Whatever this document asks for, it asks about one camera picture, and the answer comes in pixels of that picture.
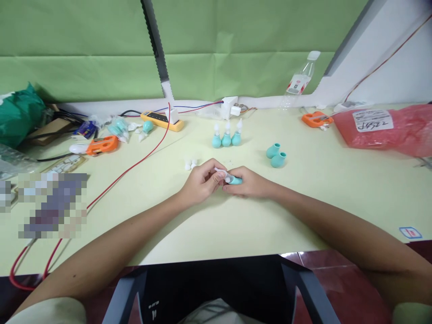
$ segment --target bottle label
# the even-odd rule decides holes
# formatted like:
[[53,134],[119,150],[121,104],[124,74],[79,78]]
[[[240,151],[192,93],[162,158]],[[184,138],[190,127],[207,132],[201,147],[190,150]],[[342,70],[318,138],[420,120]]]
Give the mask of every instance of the bottle label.
[[360,133],[394,128],[393,118],[387,110],[361,110],[352,116]]
[[291,82],[288,85],[287,92],[293,95],[298,95],[298,94],[301,95],[310,80],[311,80],[310,76],[305,76],[302,74],[294,74],[292,76]]

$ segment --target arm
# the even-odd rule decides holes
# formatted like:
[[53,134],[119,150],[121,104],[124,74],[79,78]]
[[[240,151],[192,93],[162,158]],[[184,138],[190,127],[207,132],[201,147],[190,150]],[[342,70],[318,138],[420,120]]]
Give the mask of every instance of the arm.
[[297,193],[240,167],[229,171],[241,185],[223,190],[282,205],[331,247],[355,263],[393,308],[401,302],[432,305],[432,265],[375,225],[325,202]]
[[222,184],[226,170],[215,159],[196,166],[183,188],[160,204],[120,223],[73,254],[14,313],[55,297],[82,300],[104,289],[169,221],[203,202]]

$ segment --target sleeve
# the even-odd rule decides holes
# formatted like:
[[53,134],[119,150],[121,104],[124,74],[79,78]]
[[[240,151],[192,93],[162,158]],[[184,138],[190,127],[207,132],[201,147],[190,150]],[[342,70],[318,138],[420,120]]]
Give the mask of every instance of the sleeve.
[[52,298],[16,314],[6,324],[86,324],[83,304],[70,297]]
[[393,311],[393,324],[430,324],[432,306],[420,303],[401,303]]

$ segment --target hand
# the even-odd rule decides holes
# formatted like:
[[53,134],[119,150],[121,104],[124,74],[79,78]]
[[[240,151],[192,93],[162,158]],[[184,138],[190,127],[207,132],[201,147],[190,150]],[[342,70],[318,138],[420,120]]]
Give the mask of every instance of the hand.
[[215,167],[226,171],[226,168],[213,158],[192,169],[179,191],[181,201],[186,203],[187,207],[202,203],[223,185],[225,174],[216,172]]
[[237,178],[243,179],[242,184],[224,185],[223,190],[229,194],[256,198],[270,198],[272,189],[276,185],[274,182],[267,180],[244,166],[232,169],[228,171],[228,173]]

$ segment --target green curtain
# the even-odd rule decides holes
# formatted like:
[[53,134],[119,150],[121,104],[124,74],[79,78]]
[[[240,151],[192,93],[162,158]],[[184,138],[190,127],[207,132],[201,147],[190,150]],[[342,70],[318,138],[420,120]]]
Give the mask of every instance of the green curtain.
[[282,95],[320,50],[312,93],[367,0],[154,0],[176,99]]
[[140,0],[0,1],[0,94],[52,102],[162,98]]

